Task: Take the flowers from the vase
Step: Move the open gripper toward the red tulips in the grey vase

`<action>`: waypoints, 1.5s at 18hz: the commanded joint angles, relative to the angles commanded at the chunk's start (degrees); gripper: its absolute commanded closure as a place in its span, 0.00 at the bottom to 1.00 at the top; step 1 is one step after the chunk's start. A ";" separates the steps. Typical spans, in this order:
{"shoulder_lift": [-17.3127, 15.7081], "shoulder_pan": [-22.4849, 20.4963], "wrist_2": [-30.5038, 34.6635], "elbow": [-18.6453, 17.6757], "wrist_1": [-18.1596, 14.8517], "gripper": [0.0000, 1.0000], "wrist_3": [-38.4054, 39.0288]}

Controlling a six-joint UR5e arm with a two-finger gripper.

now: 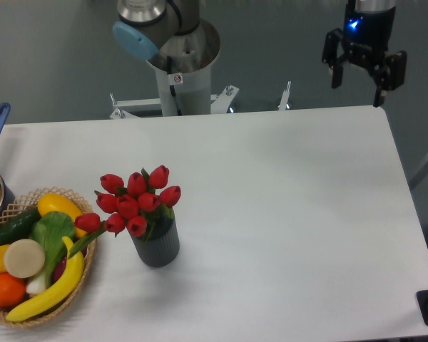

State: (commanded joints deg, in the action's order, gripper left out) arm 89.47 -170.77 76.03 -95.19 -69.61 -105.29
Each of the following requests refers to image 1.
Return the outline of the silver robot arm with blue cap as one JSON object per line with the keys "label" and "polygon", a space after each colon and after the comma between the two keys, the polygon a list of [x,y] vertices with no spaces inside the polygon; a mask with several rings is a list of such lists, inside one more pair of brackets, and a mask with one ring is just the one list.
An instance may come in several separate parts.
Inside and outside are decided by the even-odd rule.
{"label": "silver robot arm with blue cap", "polygon": [[[176,86],[190,74],[209,71],[220,52],[216,29],[200,17],[199,1],[118,1],[113,35],[132,56],[162,72],[175,105]],[[373,105],[404,83],[405,51],[389,52],[395,1],[347,1],[342,28],[325,37],[322,62],[332,74],[332,88],[342,84],[343,66],[350,63],[368,72],[376,85]]]}

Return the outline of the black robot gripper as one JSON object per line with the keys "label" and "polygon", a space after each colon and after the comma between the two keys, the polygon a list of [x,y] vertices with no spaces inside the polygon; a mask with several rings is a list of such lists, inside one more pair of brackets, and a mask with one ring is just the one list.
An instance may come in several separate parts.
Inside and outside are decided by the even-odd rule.
{"label": "black robot gripper", "polygon": [[[407,67],[407,52],[391,54],[388,49],[396,1],[348,1],[343,30],[335,28],[325,37],[322,62],[331,71],[331,88],[342,85],[343,64],[348,62],[373,75],[376,91],[373,106],[384,104],[388,92],[402,86]],[[338,56],[341,43],[343,53]]]}

